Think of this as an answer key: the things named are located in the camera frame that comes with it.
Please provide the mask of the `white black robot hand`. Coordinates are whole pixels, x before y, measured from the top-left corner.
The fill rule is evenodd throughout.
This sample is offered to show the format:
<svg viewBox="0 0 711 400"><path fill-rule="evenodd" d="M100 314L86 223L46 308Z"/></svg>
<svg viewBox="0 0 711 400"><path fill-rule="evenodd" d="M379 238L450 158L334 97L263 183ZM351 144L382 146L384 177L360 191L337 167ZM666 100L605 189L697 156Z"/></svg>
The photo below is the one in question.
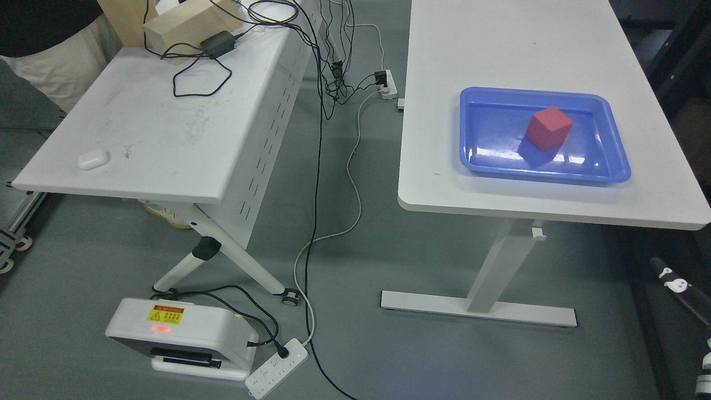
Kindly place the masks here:
<svg viewBox="0 0 711 400"><path fill-rule="evenodd" d="M710 325L710 299L700 288L682 278L658 257L649 260L658 280L696 319L706 327Z"/></svg>

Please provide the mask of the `white robot forearm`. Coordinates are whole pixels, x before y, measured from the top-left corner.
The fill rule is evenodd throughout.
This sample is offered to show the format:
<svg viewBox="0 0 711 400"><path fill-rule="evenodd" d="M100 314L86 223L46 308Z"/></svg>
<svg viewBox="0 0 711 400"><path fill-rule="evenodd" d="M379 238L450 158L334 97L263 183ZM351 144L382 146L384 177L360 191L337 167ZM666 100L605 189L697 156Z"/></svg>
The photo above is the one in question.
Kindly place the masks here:
<svg viewBox="0 0 711 400"><path fill-rule="evenodd" d="M695 385L695 399L710 399L710 351L702 360L702 371Z"/></svg>

